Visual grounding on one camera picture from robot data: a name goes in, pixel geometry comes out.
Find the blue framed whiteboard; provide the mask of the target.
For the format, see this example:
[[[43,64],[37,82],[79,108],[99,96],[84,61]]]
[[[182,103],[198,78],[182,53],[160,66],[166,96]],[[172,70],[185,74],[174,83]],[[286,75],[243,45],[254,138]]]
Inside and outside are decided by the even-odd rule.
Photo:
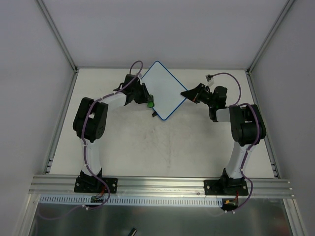
[[[153,110],[163,121],[166,121],[186,99],[181,93],[187,91],[187,88],[158,60],[144,73],[141,81],[153,96]]]

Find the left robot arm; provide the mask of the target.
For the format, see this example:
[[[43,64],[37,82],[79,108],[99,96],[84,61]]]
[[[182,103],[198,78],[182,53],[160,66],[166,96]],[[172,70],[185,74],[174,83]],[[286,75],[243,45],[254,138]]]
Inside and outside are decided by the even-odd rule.
[[[153,96],[141,82],[140,75],[127,74],[118,88],[102,98],[82,98],[72,125],[83,150],[83,167],[76,179],[75,192],[100,195],[117,192],[118,179],[102,175],[98,140],[105,132],[109,111],[132,101],[146,103],[150,108],[154,106]]]

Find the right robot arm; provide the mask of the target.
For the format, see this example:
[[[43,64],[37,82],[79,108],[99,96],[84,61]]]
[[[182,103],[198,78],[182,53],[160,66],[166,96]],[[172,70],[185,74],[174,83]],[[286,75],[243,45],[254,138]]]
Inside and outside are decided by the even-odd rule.
[[[266,128],[258,107],[254,104],[226,106],[227,88],[215,87],[211,92],[204,84],[181,92],[186,99],[206,104],[213,122],[229,122],[234,146],[231,158],[219,179],[204,181],[205,195],[247,196],[249,194],[244,169],[254,146],[266,136]]]

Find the green whiteboard eraser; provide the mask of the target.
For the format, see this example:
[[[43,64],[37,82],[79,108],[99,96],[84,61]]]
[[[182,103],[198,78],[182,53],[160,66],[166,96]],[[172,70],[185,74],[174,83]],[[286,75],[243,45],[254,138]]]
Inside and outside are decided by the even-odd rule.
[[[153,108],[154,107],[154,97],[149,94],[148,98],[147,98],[147,107],[148,108]]]

